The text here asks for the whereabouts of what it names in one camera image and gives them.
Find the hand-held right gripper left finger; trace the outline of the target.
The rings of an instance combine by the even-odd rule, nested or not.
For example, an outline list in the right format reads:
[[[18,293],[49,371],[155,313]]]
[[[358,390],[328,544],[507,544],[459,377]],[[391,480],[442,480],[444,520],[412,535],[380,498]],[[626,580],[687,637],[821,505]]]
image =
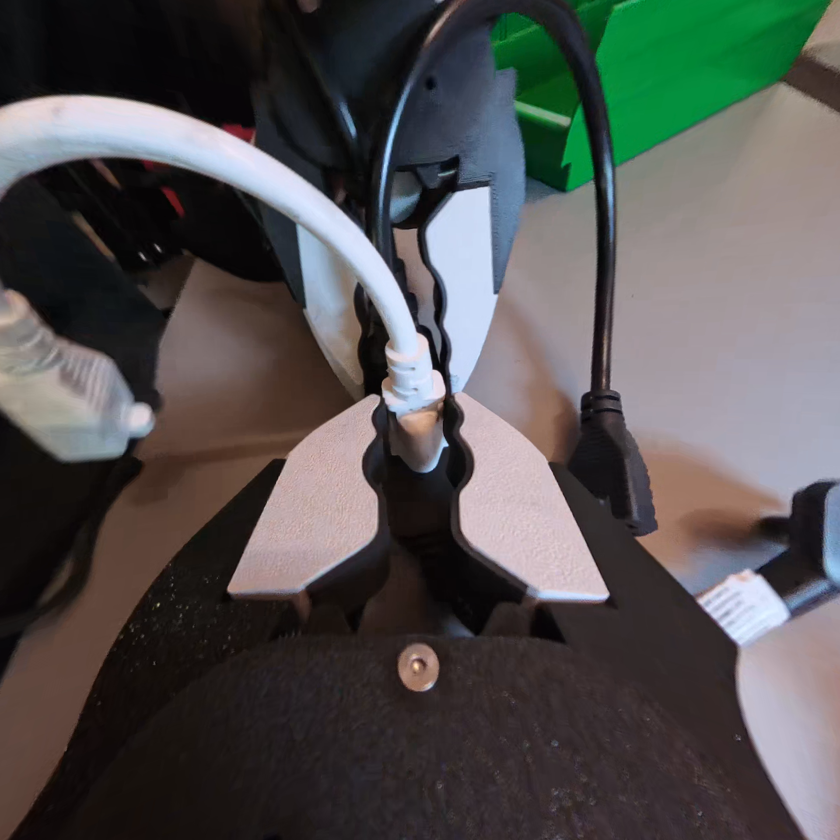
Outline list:
[[[383,586],[385,415],[365,397],[289,453],[227,584],[235,600],[360,611]]]

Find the green plastic bin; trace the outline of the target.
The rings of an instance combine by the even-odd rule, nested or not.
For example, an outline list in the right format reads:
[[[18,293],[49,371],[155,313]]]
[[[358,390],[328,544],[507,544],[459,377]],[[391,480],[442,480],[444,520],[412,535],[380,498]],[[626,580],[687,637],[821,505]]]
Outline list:
[[[779,81],[828,1],[570,2],[595,53],[617,164]],[[570,192],[592,180],[571,71],[530,18],[491,33],[498,69],[517,72],[527,174]]]

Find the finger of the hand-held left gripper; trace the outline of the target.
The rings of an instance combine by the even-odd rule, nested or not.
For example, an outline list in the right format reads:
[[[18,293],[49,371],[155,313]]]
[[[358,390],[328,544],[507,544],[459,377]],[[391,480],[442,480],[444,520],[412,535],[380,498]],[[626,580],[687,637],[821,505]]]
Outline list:
[[[363,330],[355,299],[361,285],[356,269],[367,263],[363,239],[341,235],[327,244],[297,226],[303,313],[332,372],[355,401],[382,392],[375,371],[367,371],[360,359]]]
[[[427,268],[440,293],[437,318],[452,393],[472,375],[494,317],[490,186],[450,193],[427,220]]]

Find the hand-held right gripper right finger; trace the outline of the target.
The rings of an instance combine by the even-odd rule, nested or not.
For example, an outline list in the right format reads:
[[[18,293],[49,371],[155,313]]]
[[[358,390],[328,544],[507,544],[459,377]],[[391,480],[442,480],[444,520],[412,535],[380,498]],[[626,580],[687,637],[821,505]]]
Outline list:
[[[467,394],[456,394],[467,476],[456,492],[467,550],[537,602],[604,603],[610,593],[543,453]]]

